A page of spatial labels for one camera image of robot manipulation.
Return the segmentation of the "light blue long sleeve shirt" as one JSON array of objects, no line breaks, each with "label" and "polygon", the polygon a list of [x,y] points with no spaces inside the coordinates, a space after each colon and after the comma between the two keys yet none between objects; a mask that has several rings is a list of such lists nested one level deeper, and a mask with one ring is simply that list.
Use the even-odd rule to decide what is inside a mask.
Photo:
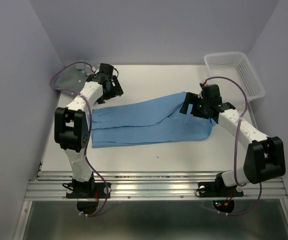
[{"label": "light blue long sleeve shirt", "polygon": [[207,139],[211,119],[181,114],[186,93],[92,111],[92,147],[138,146]]}]

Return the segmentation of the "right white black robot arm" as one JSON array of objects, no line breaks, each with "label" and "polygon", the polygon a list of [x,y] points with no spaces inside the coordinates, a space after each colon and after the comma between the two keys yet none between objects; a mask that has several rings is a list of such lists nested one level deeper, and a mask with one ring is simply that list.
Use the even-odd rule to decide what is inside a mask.
[{"label": "right white black robot arm", "polygon": [[211,119],[235,137],[235,144],[246,150],[242,166],[216,175],[214,181],[201,182],[196,190],[200,197],[220,197],[233,192],[242,196],[242,186],[259,184],[282,177],[286,173],[284,144],[279,137],[270,137],[243,119],[229,102],[221,97],[201,98],[187,93],[180,113]]}]

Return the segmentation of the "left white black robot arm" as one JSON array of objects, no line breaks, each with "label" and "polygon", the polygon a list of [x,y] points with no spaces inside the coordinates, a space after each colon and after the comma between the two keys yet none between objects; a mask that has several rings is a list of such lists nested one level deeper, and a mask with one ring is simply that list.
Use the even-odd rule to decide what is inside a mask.
[{"label": "left white black robot arm", "polygon": [[104,71],[91,75],[76,97],[54,114],[54,140],[66,153],[72,182],[63,186],[70,197],[86,198],[95,195],[94,172],[86,161],[85,150],[90,139],[91,106],[123,95],[117,76]]}]

